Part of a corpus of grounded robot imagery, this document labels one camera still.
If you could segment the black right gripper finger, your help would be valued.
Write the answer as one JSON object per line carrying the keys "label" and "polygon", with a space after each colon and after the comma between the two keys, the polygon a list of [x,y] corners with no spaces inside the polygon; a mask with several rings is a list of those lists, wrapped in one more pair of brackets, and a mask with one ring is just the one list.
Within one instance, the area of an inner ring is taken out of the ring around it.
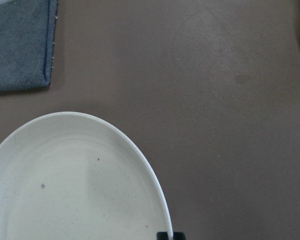
{"label": "black right gripper finger", "polygon": [[172,238],[168,236],[167,232],[158,232],[156,234],[157,240],[185,240],[185,234],[183,232],[173,232]]}

